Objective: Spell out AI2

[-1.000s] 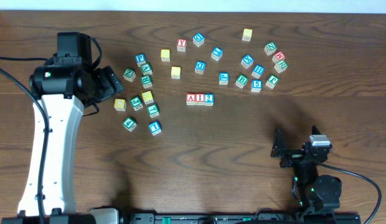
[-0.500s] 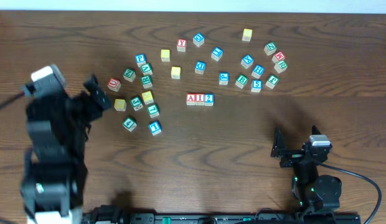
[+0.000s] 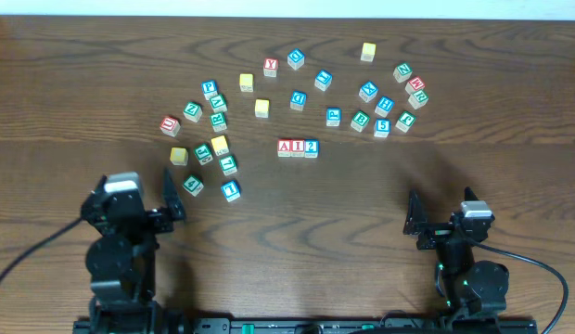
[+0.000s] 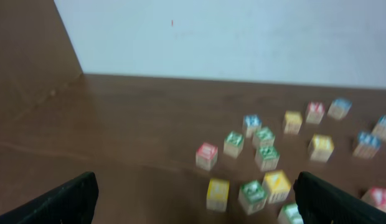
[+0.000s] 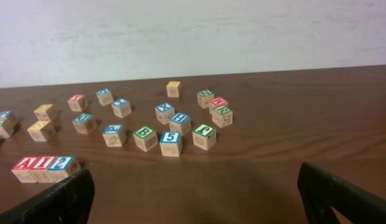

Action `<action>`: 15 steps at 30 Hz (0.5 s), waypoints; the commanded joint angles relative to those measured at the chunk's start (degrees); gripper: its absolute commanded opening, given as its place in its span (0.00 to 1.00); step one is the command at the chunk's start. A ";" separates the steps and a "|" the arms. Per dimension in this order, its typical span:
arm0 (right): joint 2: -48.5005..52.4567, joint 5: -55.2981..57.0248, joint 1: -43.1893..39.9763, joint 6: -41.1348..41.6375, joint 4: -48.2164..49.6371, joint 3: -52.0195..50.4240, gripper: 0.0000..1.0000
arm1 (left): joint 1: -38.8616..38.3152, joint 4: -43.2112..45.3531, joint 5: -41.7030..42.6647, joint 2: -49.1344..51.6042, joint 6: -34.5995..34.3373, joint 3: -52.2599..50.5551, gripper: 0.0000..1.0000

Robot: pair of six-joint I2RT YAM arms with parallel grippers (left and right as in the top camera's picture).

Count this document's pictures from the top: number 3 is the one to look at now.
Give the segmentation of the blue 2 block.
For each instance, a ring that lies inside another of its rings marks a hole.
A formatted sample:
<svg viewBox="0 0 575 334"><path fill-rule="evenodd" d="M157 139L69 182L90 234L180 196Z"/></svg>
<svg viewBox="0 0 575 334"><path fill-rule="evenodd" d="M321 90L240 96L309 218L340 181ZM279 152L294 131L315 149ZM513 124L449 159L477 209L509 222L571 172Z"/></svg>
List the blue 2 block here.
<svg viewBox="0 0 575 334"><path fill-rule="evenodd" d="M304 157L315 159L319 155L319 141L318 140L306 140L305 141L305 149L304 149Z"/></svg>

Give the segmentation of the red I block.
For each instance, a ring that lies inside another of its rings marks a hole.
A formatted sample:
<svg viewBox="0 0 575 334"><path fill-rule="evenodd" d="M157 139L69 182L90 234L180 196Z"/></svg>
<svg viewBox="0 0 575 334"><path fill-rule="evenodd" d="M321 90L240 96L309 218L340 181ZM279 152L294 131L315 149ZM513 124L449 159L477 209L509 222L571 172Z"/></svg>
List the red I block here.
<svg viewBox="0 0 575 334"><path fill-rule="evenodd" d="M291 157L304 157L305 156L305 140L292 139L290 147Z"/></svg>

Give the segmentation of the red A block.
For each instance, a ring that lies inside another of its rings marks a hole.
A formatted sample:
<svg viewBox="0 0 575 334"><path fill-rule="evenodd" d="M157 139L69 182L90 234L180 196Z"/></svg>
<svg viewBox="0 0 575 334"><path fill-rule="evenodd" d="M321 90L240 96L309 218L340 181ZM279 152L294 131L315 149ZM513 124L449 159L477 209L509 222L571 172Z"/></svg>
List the red A block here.
<svg viewBox="0 0 575 334"><path fill-rule="evenodd" d="M280 158L287 158L291 156L290 139L279 139L277 141L277 156Z"/></svg>

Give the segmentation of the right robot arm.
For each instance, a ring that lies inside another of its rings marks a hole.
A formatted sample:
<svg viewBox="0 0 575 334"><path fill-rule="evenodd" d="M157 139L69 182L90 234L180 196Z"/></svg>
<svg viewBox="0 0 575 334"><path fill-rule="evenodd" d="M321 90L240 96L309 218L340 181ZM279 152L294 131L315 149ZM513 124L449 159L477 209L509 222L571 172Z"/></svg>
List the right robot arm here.
<svg viewBox="0 0 575 334"><path fill-rule="evenodd" d="M434 250L438 264L435 286L449 303L436 325L453 333L500 333L498 315L506 309L508 269L476 261L473 247L488 237L495 217L488 204L466 187L460 210L446 223L431 223L416 191L409 193L403 233L417 237L420 251Z"/></svg>

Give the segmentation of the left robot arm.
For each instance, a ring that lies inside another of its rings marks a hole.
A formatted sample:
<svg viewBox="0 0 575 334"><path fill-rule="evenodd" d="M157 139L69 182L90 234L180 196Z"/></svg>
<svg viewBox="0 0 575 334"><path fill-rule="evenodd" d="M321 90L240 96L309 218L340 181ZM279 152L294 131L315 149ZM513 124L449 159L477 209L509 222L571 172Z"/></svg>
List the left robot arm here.
<svg viewBox="0 0 575 334"><path fill-rule="evenodd" d="M103 176L81 207L81 218L101 238L89 248L85 266L91 275L87 320L73 324L73 334L178 334L192 326L181 311L154 301L157 235L171 233L186 218L171 173L163 173L164 205L147 210L136 172Z"/></svg>

